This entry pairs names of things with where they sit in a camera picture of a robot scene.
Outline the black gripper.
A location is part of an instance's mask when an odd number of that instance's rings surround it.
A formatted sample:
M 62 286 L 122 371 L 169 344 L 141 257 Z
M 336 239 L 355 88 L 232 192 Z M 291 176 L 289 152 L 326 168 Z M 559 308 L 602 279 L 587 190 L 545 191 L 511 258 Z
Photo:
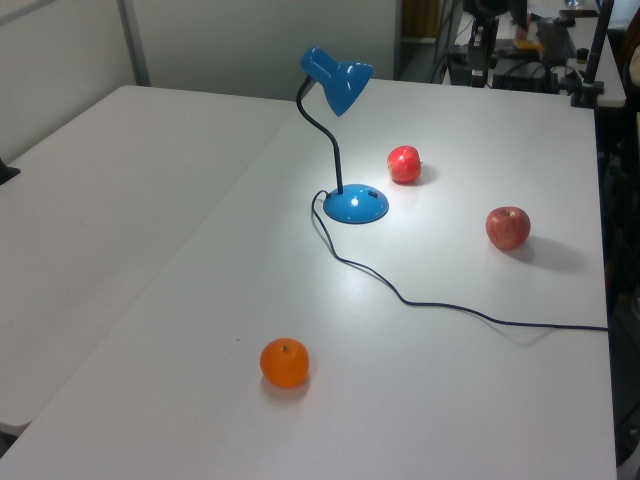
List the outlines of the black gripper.
M 498 18 L 506 12 L 505 0 L 473 0 L 472 16 L 475 25 L 472 34 L 472 55 L 492 56 L 495 50 Z

